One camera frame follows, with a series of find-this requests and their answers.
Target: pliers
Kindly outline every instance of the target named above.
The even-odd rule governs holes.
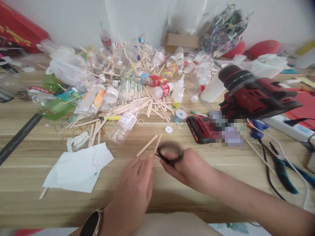
[[[275,165],[275,171],[276,171],[276,174],[277,174],[280,182],[282,183],[282,185],[284,186],[284,188],[288,192],[290,192],[292,194],[299,193],[297,191],[297,189],[291,183],[291,181],[290,181],[290,179],[286,173],[286,167],[289,167],[292,170],[293,170],[293,168],[291,167],[291,165],[289,164],[289,162],[286,159],[282,159],[280,157],[279,152],[276,150],[276,148],[273,146],[273,144],[271,142],[269,142],[269,144],[270,144],[270,147],[273,150],[273,152],[265,144],[263,144],[263,146],[272,157],[272,160],[273,160],[274,165]],[[308,173],[306,173],[301,168],[294,165],[293,163],[292,163],[292,165],[305,178],[305,180],[307,182],[309,182],[311,184],[311,186],[315,189],[315,178],[312,177],[311,175],[309,175]]]

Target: left hand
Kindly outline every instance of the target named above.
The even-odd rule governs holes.
[[[101,233],[129,235],[141,224],[152,196],[153,170],[153,153],[144,160],[136,157],[126,165],[114,198],[104,209]]]

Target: paper sheet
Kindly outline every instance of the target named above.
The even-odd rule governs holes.
[[[114,159],[105,143],[77,152],[64,152],[43,187],[91,193],[100,171]]]

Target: wooden desk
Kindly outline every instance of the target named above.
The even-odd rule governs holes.
[[[223,95],[212,103],[218,110],[218,103]],[[192,104],[185,95],[182,105],[198,112],[206,112],[199,103]],[[34,114],[31,102],[12,101],[0,105],[1,109],[1,140],[9,134],[8,139],[14,135]],[[25,119],[19,120],[14,114],[24,114]],[[178,130],[175,123],[167,123],[154,113],[148,119],[145,111],[140,119],[152,122],[151,125],[139,127],[135,125],[123,146],[118,146],[107,137],[102,141],[107,143],[114,160],[102,169],[99,179],[91,194],[67,191],[62,189],[49,189],[46,196],[39,200],[43,190],[41,187],[51,166],[58,160],[66,146],[61,139],[73,136],[73,129],[58,133],[66,119],[51,122],[43,118],[30,132],[25,140],[11,154],[0,167],[0,227],[8,228],[49,228],[71,227],[82,225],[87,216],[96,208],[109,203],[113,196],[117,179],[125,164],[135,157],[138,151],[155,135],[163,133],[162,140],[179,142],[184,148],[194,148],[212,166],[227,174],[265,192],[272,193],[268,185],[265,166],[253,152],[245,147],[222,147],[216,145],[198,145],[195,143],[187,124]],[[164,128],[170,125],[173,133],[168,135]],[[113,127],[112,121],[105,125],[107,130]],[[284,146],[287,156],[297,166],[305,165],[310,153],[298,142],[280,133],[274,128],[267,131],[276,137]],[[141,155],[154,149],[154,143]],[[164,172],[157,157],[154,173],[154,189],[148,212],[193,212],[209,223],[214,222],[240,222],[248,221],[245,216],[228,208],[218,200],[202,195],[178,182]],[[305,196],[305,187],[297,174],[288,170],[288,175],[300,194],[291,195],[281,185],[275,174],[271,173],[271,180],[277,190],[290,202],[301,205]],[[315,191],[311,188],[309,210],[315,213]]]

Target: spool of thread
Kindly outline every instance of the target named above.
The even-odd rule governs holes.
[[[186,112],[184,112],[183,110],[177,110],[173,116],[173,121],[175,123],[181,123],[183,119],[185,119],[186,117],[187,117]]]

